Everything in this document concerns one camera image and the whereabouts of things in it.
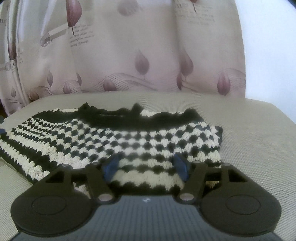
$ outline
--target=beige textured fabric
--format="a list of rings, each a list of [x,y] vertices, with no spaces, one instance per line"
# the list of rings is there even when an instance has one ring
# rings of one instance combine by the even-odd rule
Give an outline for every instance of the beige textured fabric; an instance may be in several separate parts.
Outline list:
[[[284,241],[296,240],[296,125],[271,104],[198,93],[87,93],[37,100],[8,117],[10,129],[30,116],[55,108],[77,108],[83,103],[115,110],[139,103],[151,111],[195,108],[211,125],[223,127],[220,154],[272,193],[281,203],[282,216],[275,230]],[[30,184],[7,166],[0,166],[0,240],[16,233],[9,209],[14,198]]]

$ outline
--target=knitted sweater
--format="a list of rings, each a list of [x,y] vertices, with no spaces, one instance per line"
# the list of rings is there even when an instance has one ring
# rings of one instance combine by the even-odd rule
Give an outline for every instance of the knitted sweater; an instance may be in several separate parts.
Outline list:
[[[174,153],[219,167],[221,138],[222,128],[207,125],[194,109],[151,112],[135,104],[106,111],[85,103],[41,112],[1,134],[0,156],[35,183],[61,163],[83,168],[122,153],[108,184],[115,194],[177,194],[184,183],[172,166]]]

